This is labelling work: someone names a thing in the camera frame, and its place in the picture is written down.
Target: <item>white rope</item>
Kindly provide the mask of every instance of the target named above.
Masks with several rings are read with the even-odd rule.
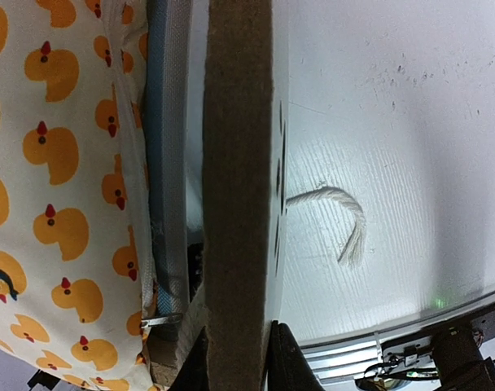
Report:
[[[175,350],[175,359],[179,371],[206,323],[206,305],[204,301],[204,283],[201,283],[188,310],[184,314],[184,318],[182,318],[179,328],[177,349]]]
[[[360,265],[363,258],[366,237],[366,219],[360,204],[345,190],[338,187],[323,187],[288,198],[287,207],[313,200],[333,200],[353,212],[353,233],[349,236],[344,249],[340,253],[338,263],[343,266]]]

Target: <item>pillow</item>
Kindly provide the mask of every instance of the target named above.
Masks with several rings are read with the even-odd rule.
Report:
[[[0,349],[87,389],[157,389],[143,0],[0,0]]]

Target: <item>cable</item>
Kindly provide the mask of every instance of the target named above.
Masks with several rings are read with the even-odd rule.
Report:
[[[371,365],[367,369],[365,369],[365,372],[363,372],[363,378],[364,379],[374,379],[375,377],[378,377],[378,369],[385,369],[385,368],[394,368],[400,365],[398,362],[378,362],[377,364]],[[376,374],[374,376],[366,376],[367,372],[370,371],[376,371]]]
[[[391,374],[383,374],[380,375],[379,377],[382,379],[397,379],[397,380],[408,380],[408,381],[433,381],[433,380],[439,380],[440,377],[438,375],[434,376],[409,376],[411,373],[423,373],[420,370],[415,370],[415,371],[403,371],[403,372],[396,372],[396,373],[391,373]]]

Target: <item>wire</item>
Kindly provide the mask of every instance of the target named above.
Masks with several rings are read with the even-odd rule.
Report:
[[[397,367],[398,365],[400,365],[398,362],[378,362],[377,364],[374,364],[374,365],[371,365],[370,367],[368,367],[367,369],[365,369],[365,372],[363,372],[363,377],[364,378],[374,378],[374,377],[377,377],[378,376],[378,369],[385,369],[385,368],[394,368],[394,367]],[[376,374],[374,376],[367,376],[366,377],[366,374],[367,372],[370,372],[370,371],[376,371]]]
[[[369,368],[364,373],[364,375],[369,371],[375,371],[378,368],[384,367],[397,367],[397,362],[381,362],[379,364],[375,364]],[[409,369],[406,371],[396,372],[396,373],[376,373],[373,376],[367,376],[363,379],[365,380],[373,380],[375,378],[379,379],[394,379],[394,380],[408,380],[408,381],[433,381],[439,380],[439,376],[437,374],[436,368],[417,368],[417,369]]]

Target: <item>rubber duck pattern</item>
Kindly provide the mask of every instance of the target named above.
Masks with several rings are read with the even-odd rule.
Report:
[[[0,0],[0,349],[83,389],[155,389],[134,237],[146,3]]]

